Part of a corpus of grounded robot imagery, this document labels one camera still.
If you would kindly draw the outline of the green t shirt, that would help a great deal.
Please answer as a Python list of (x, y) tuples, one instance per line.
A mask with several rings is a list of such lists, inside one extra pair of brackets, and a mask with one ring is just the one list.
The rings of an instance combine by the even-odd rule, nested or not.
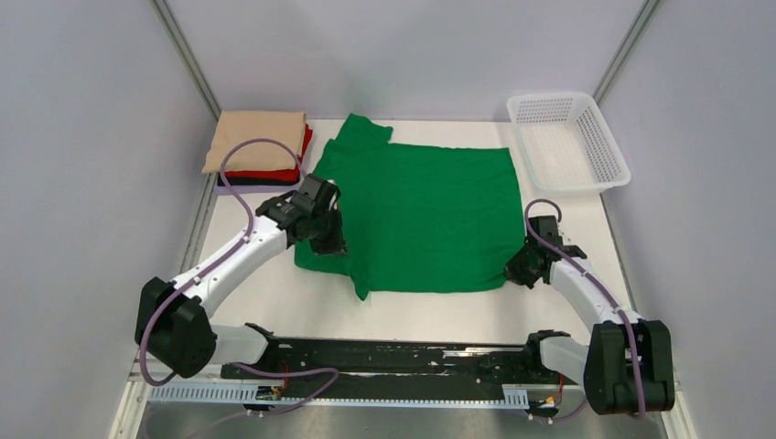
[(510, 151), (408, 145), (351, 114), (314, 175), (340, 189), (347, 250), (295, 247), (299, 268), (348, 276), (355, 294), (475, 293), (504, 284), (523, 246), (523, 203)]

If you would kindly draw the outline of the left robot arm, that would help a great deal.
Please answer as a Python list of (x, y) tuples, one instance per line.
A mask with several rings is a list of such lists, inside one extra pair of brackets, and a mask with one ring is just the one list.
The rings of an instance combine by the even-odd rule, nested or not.
[(166, 384), (151, 377), (148, 357), (184, 379), (209, 365), (230, 363), (244, 363), (259, 378), (273, 376), (281, 356), (271, 347), (268, 331), (255, 324), (215, 326), (210, 320), (251, 274), (300, 242), (324, 255), (345, 253), (340, 195), (334, 183), (304, 177), (297, 189), (247, 209), (246, 224), (200, 264), (169, 281), (149, 280), (141, 291), (135, 328), (146, 381)]

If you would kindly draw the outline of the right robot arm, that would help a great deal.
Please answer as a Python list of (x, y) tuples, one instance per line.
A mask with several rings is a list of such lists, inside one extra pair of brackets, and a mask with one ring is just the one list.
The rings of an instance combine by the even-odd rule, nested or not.
[(523, 369), (546, 381), (557, 372), (582, 386), (599, 415), (667, 412), (675, 404), (671, 334), (660, 320), (625, 309), (594, 274), (587, 255), (566, 245), (554, 216), (527, 220), (523, 247), (506, 263), (506, 278), (533, 288), (544, 283), (561, 294), (586, 325), (588, 343), (563, 331), (527, 338)]

